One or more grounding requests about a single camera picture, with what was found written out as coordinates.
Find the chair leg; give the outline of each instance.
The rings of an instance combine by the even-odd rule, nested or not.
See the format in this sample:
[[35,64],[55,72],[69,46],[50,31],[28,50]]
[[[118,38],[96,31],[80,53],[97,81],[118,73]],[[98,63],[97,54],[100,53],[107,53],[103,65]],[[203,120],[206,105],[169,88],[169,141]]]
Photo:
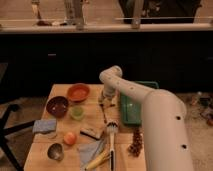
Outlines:
[[31,121],[31,122],[27,122],[27,123],[24,123],[24,124],[20,124],[20,125],[11,127],[11,128],[6,128],[6,129],[3,130],[4,135],[6,136],[6,135],[8,135],[8,134],[17,132],[17,131],[19,131],[19,130],[21,130],[21,129],[24,129],[24,128],[33,126],[33,125],[34,125],[34,122],[35,122],[35,121]]
[[19,105],[17,105],[17,104],[11,104],[11,105],[9,105],[9,106],[7,107],[6,111],[4,112],[3,117],[1,118],[1,128],[2,128],[2,129],[4,128],[4,126],[5,126],[6,123],[7,123],[7,119],[8,119],[8,117],[9,117],[9,115],[10,115],[10,112],[11,112],[11,111],[15,112],[15,111],[17,111],[19,108],[20,108],[20,107],[19,107]]
[[18,161],[14,157],[13,153],[10,151],[8,145],[6,142],[1,142],[1,148],[6,154],[7,158],[10,160],[10,162],[13,164],[13,166],[17,169],[17,171],[23,171],[23,168],[19,165]]

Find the cabinet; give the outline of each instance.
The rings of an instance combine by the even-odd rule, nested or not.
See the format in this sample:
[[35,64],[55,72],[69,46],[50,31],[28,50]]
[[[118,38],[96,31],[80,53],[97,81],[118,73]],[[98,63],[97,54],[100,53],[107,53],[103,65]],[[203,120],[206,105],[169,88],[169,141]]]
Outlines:
[[103,69],[119,65],[128,80],[211,91],[212,39],[211,31],[1,35],[1,59],[9,61],[1,89],[47,95],[54,83],[100,83]]

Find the banana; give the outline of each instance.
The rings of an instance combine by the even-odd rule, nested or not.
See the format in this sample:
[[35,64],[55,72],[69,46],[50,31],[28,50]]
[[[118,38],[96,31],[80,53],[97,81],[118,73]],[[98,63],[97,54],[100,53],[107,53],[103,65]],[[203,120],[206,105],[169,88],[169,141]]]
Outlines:
[[88,171],[94,169],[107,159],[109,159],[109,150],[105,149],[96,158],[94,158],[92,161],[88,163],[85,170]]

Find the wooden table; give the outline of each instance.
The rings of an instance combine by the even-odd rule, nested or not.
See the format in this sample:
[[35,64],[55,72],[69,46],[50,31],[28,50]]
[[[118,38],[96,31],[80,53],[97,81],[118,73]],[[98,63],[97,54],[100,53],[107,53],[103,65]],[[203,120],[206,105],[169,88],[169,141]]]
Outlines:
[[[49,95],[49,99],[55,96],[65,96],[70,84],[55,84]],[[78,153],[78,146],[85,143],[94,142],[93,139],[80,135],[80,128],[82,124],[88,123],[96,127],[103,127],[103,113],[98,105],[98,97],[103,88],[103,85],[89,85],[90,94],[89,97],[81,102],[84,109],[84,118],[81,121],[73,120],[68,114],[61,119],[57,119],[57,136],[54,139],[50,139],[42,134],[37,134],[34,137],[31,149],[29,151],[24,170],[54,170],[54,171],[79,171],[80,170],[80,158]],[[120,113],[117,98],[113,99],[115,107],[110,107],[106,110],[107,120],[113,120],[119,123],[119,132],[115,137],[115,151],[116,151],[116,170],[117,171],[145,171],[145,158],[144,150],[141,151],[139,157],[133,157],[127,152],[128,146],[132,143],[132,129],[126,127],[120,122]],[[42,119],[53,118],[46,109],[44,109]],[[66,146],[63,144],[63,136],[66,132],[72,131],[77,134],[77,143],[73,146]],[[64,159],[61,162],[51,160],[47,156],[48,147],[53,143],[62,143],[64,148]],[[109,162],[105,162],[99,166],[97,171],[109,170]]]

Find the black chair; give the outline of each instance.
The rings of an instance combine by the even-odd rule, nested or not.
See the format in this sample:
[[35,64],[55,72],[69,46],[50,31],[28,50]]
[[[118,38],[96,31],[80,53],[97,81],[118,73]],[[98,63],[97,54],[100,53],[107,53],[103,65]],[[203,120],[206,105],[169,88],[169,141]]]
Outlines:
[[19,105],[17,104],[11,104],[7,107],[3,117],[0,119],[0,147],[4,151],[5,155],[8,157],[10,162],[13,164],[13,166],[18,170],[18,171],[23,171],[23,167],[19,165],[18,161],[16,160],[15,156],[11,152],[10,148],[7,145],[8,140],[6,139],[5,136],[17,132],[21,129],[30,127],[34,125],[34,121],[27,122],[24,124],[16,125],[11,128],[5,128],[5,125],[7,123],[8,117],[10,115],[10,112],[17,111],[19,109]]

